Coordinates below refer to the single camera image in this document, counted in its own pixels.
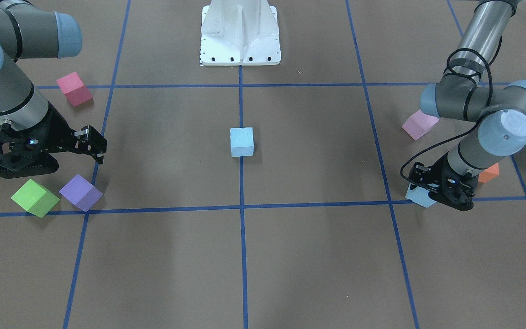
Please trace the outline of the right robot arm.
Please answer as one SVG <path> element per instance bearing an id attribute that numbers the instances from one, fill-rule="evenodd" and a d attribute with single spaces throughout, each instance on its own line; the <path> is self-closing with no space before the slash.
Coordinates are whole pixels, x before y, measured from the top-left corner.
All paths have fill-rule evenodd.
<path id="1" fill-rule="evenodd" d="M 0 0 L 0 177 L 54 173 L 53 154 L 60 152 L 104 162 L 105 137 L 90 125 L 71 129 L 17 65 L 19 59 L 73 58 L 81 50 L 81 28 L 71 15 Z"/>

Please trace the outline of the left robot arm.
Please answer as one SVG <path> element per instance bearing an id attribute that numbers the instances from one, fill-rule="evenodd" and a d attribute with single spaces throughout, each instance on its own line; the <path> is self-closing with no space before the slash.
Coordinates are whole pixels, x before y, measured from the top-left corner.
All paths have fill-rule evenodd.
<path id="1" fill-rule="evenodd" d="M 444 75 L 422 91 L 424 114 L 473 122 L 456 136 L 458 144 L 426 166 L 410 158 L 400 175 L 410 189 L 424 189 L 428 197 L 460 211 L 473 208 L 480 173 L 526 146 L 526 80 L 493 87 L 491 63 L 502 44 L 517 0 L 480 0 L 457 48 L 447 58 Z"/>

